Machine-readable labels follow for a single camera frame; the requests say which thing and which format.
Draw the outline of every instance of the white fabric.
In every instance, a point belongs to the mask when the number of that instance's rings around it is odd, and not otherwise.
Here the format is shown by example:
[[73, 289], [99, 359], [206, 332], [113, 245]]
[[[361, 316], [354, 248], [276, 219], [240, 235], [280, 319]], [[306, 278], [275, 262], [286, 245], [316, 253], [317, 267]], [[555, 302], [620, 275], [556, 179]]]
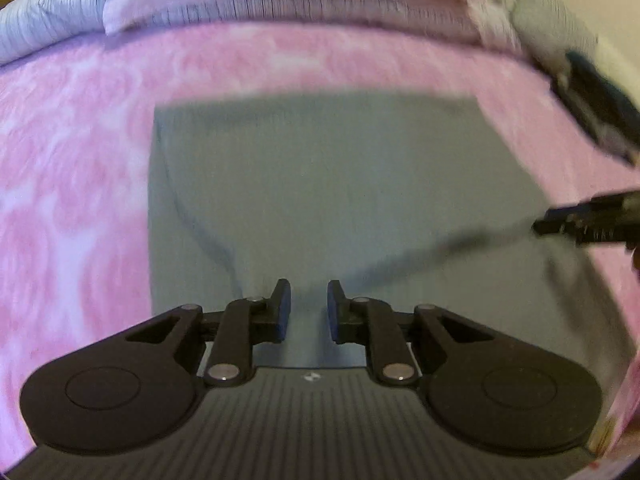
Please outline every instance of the white fabric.
[[15, 0], [0, 9], [0, 66], [83, 32], [102, 31], [105, 0]]

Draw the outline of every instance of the pink tie-dye fabric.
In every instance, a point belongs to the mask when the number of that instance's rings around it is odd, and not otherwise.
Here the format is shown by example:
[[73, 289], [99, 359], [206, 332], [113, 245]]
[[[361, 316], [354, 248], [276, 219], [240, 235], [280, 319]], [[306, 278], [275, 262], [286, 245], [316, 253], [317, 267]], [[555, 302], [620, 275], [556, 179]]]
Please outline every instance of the pink tie-dye fabric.
[[[402, 34], [209, 24], [75, 38], [1, 68], [0, 469], [33, 445], [18, 410], [28, 375], [150, 315], [154, 107], [345, 87], [475, 95], [554, 202], [640, 187], [640, 173], [594, 149], [534, 69]], [[628, 255], [592, 254], [638, 338], [640, 285]], [[621, 414], [639, 390], [627, 385]]]

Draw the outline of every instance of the pink bedsheet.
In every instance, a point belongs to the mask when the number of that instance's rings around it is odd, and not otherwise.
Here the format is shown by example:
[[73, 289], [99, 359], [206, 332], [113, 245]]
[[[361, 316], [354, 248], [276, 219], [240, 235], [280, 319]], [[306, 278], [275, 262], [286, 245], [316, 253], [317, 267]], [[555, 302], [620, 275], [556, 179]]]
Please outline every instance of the pink bedsheet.
[[[146, 170], [156, 104], [344, 87], [476, 95], [555, 202], [640, 187], [640, 173], [585, 140], [534, 69], [402, 34], [210, 24], [75, 38], [2, 68], [0, 470], [33, 445], [18, 410], [28, 375], [150, 315]], [[630, 258], [614, 248], [593, 259], [637, 338]], [[639, 390], [621, 394], [624, 416]]]

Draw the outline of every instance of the ribbed black surface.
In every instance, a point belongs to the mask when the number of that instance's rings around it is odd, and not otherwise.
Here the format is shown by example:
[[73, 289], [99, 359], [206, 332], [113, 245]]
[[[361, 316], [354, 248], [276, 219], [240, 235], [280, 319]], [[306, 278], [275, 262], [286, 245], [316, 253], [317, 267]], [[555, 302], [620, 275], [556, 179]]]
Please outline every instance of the ribbed black surface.
[[555, 480], [591, 461], [574, 449], [501, 457], [457, 441], [407, 390], [365, 370], [265, 368], [250, 384], [212, 390], [180, 430], [119, 456], [38, 448], [12, 480]]

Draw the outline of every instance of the gray cloth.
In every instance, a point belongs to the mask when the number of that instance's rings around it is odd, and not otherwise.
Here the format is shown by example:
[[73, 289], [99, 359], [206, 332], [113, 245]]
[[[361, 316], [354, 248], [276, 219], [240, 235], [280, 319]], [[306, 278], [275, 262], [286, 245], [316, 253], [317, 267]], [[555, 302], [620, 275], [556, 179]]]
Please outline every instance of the gray cloth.
[[259, 364], [364, 363], [330, 341], [326, 284], [396, 310], [433, 303], [567, 356], [616, 388], [633, 345], [585, 254], [537, 240], [548, 204], [472, 100], [286, 96], [156, 111], [155, 313], [221, 310], [292, 284]]

